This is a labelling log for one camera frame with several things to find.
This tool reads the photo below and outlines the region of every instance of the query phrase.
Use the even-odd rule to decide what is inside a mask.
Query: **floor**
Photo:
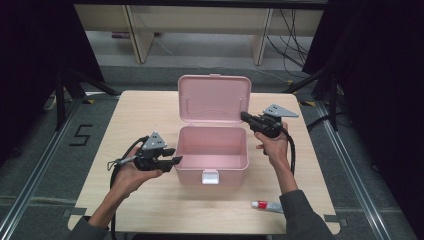
[[[87,36],[90,39],[100,66],[137,68],[232,68],[249,69],[263,74],[269,74],[268,71],[271,70],[284,70],[289,74],[293,74],[293,78],[301,79],[307,76],[300,72],[301,67],[299,64],[302,63],[303,55],[299,53],[297,46],[292,45],[292,48],[287,49],[285,47],[283,40],[287,42],[289,40],[288,37],[280,38],[278,36],[271,36],[270,39],[276,47],[281,49],[282,52],[286,52],[288,56],[295,59],[299,64],[287,60],[287,58],[279,54],[268,41],[261,66],[255,66],[253,64],[248,36],[177,33],[159,34],[152,44],[147,61],[143,64],[136,62],[129,39],[111,38],[110,32],[87,32]],[[299,37],[297,40],[304,48],[302,49],[303,52],[309,49],[312,42],[312,38],[308,37]],[[312,100],[310,95],[301,95],[300,98],[304,101]],[[311,108],[305,110],[304,115],[307,115],[305,119],[317,119],[325,115],[325,112],[320,112],[325,111],[325,107],[320,108],[318,106],[312,110]],[[84,112],[85,106],[80,111],[82,112],[78,113],[78,118],[81,118],[81,121],[84,121],[84,118],[89,118],[90,114],[92,114],[92,112],[89,112],[90,114]],[[111,115],[112,113],[111,111],[103,114]],[[54,114],[54,112],[48,112],[39,120],[39,123],[37,123],[38,127],[34,128],[31,133],[31,135],[38,136],[38,139],[35,141],[37,142],[36,144],[47,146],[49,139],[55,137],[51,131],[47,131],[51,126],[54,126],[54,123],[49,122],[54,121]],[[101,122],[105,120],[100,118],[96,121]],[[328,156],[326,159],[321,160],[322,162],[320,162],[320,164],[342,226],[342,231],[340,234],[336,235],[336,238],[416,239],[408,223],[404,219],[402,212],[388,192],[387,186],[385,186],[378,173],[370,167],[372,160],[367,156],[366,150],[361,145],[361,141],[354,129],[351,127],[343,127],[349,125],[349,120],[340,118],[338,121],[341,126],[339,132],[334,133],[328,123],[317,126],[316,129],[310,132],[317,155]],[[107,121],[99,124],[106,127]],[[101,137],[93,138],[97,141],[97,144],[101,141]],[[28,148],[31,148],[31,144],[35,144],[33,141],[28,140],[24,144],[26,144],[25,146],[28,146]],[[338,146],[343,146],[343,148],[341,150],[328,148],[328,146],[331,147],[337,144]],[[0,176],[2,176],[0,178],[0,192],[2,195],[0,197],[0,216],[4,216],[8,213],[8,208],[12,204],[15,196],[18,196],[20,190],[28,184],[28,182],[26,182],[27,178],[19,178],[19,174],[29,176],[32,170],[37,167],[37,159],[43,155],[43,150],[44,149],[37,148],[31,152],[31,155],[24,156],[31,160],[28,164],[19,165],[11,161],[0,169],[0,173],[2,173],[1,171],[4,173],[6,169],[12,169],[15,173],[14,175],[0,174]],[[72,186],[72,184],[74,184],[72,181],[67,180],[67,174],[71,175],[69,179],[72,179],[72,171],[84,171],[83,169],[87,169],[87,167],[83,168],[80,166],[88,165],[89,167],[89,163],[83,162],[84,157],[87,156],[83,156],[84,152],[81,152],[76,153],[78,161],[69,162],[69,166],[63,168],[63,166],[57,166],[55,164],[66,164],[69,156],[61,156],[60,153],[58,154],[58,158],[63,158],[66,161],[60,163],[53,162],[53,165],[49,168],[49,171],[46,172],[46,176],[43,177],[42,183],[35,192],[37,196],[49,196],[49,198],[32,198],[31,208],[28,208],[23,215],[21,220],[22,223],[18,226],[14,226],[16,227],[16,233],[12,235],[12,239],[29,239],[32,236],[31,233],[37,236],[37,239],[48,239],[49,236],[60,235],[60,230],[54,227],[51,227],[52,229],[46,232],[46,230],[37,229],[36,224],[27,224],[28,222],[33,222],[31,221],[32,219],[39,219],[40,214],[43,215],[43,213],[40,213],[40,209],[45,205],[51,207],[52,199],[57,201],[57,205],[51,207],[55,208],[55,211],[45,211],[43,217],[46,219],[55,219],[54,221],[59,222],[61,226],[66,226],[66,217],[67,214],[69,215],[69,213],[66,212],[66,207],[69,208],[69,206],[75,204],[75,197],[79,194],[75,190],[77,188],[73,189],[69,186],[69,191],[63,191],[64,185]],[[65,170],[57,172],[53,171],[53,169]],[[50,189],[50,187],[47,187],[50,185],[43,184],[43,182],[49,181],[59,181],[61,184],[54,185],[54,188],[57,189]],[[365,185],[365,187],[363,187],[365,192],[361,190],[361,187],[357,188],[357,186],[355,186],[358,183]],[[55,192],[66,193],[59,197],[53,194]],[[373,209],[368,211],[364,209],[364,206],[371,206],[375,211],[373,211]],[[383,221],[381,221],[383,224],[382,226],[373,223],[373,221],[380,222],[378,218],[383,219]]]

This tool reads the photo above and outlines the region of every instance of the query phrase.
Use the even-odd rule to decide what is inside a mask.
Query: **finger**
[[[151,178],[157,178],[160,177],[163,174],[162,170],[156,169],[151,171],[140,171],[140,175],[143,176],[143,178],[151,179]]]
[[[137,153],[139,148],[140,147],[134,147],[133,149],[131,149],[131,151],[128,153],[128,155],[126,157],[134,156]]]
[[[262,134],[262,133],[260,133],[260,132],[256,132],[256,133],[255,133],[255,137],[256,137],[259,141],[261,141],[263,144],[265,144],[265,143],[267,143],[267,142],[269,142],[269,141],[270,141],[270,139],[269,139],[267,136],[263,135],[263,134]]]
[[[284,122],[284,121],[282,121],[282,123],[283,123],[283,128],[288,131],[289,130],[289,125],[286,122]]]

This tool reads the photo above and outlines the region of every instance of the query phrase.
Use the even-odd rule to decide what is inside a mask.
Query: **pink plastic box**
[[[180,130],[175,156],[183,185],[237,186],[249,165],[246,130],[251,82],[246,77],[186,75],[178,81]]]

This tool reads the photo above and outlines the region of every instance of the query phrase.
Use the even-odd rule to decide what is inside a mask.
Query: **gray floor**
[[[89,39],[102,67],[106,82],[114,88],[131,86],[134,89],[172,89],[176,85],[177,76],[187,72],[234,72],[243,70],[254,81],[254,91],[280,91],[287,87],[288,80],[299,81],[281,70],[292,74],[299,73],[300,67],[284,58],[267,44],[261,66],[255,66],[250,50],[248,36],[208,35],[208,34],[161,34],[153,42],[146,63],[135,62],[132,45],[128,39],[112,39],[107,32],[88,32]],[[284,44],[278,37],[272,41],[284,50]],[[311,38],[299,38],[306,49]],[[296,51],[288,54],[301,61]],[[170,68],[167,76],[175,75],[175,82],[162,79],[164,67]],[[137,71],[147,71],[151,79],[143,79]],[[296,94],[301,101],[312,100],[308,86]],[[68,211],[72,209],[79,191],[88,174],[91,161],[95,156],[110,117],[113,114],[117,99],[104,98],[94,104],[82,104],[72,123],[65,133],[64,141],[37,186],[34,195],[24,212],[11,239],[65,239]],[[316,107],[301,106],[306,124],[320,115]],[[34,124],[33,130],[20,146],[22,155],[10,158],[0,169],[0,216],[3,218],[16,196],[27,183],[28,176],[42,157],[44,149],[54,134],[55,111],[47,111]],[[90,135],[85,147],[72,147],[71,143],[81,139],[73,137],[81,124],[92,124],[84,128],[82,133]],[[367,154],[355,129],[350,126],[345,116],[338,117],[339,134],[343,144],[360,173],[373,203],[383,218],[391,239],[416,239],[402,211],[397,206],[384,181],[371,168],[372,159]],[[328,186],[328,190],[341,221],[341,232],[337,239],[379,239],[372,229],[369,219],[364,214],[358,196],[341,164],[340,156],[335,151],[324,124],[319,124],[310,136],[320,162],[320,166]],[[274,236],[274,239],[285,239]]]

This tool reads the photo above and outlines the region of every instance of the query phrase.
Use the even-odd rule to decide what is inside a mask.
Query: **gray sleeve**
[[[68,236],[68,240],[103,240],[108,229],[93,227],[88,223],[90,217],[81,217]]]
[[[335,239],[328,226],[316,214],[301,190],[280,196],[287,224],[288,239]]]

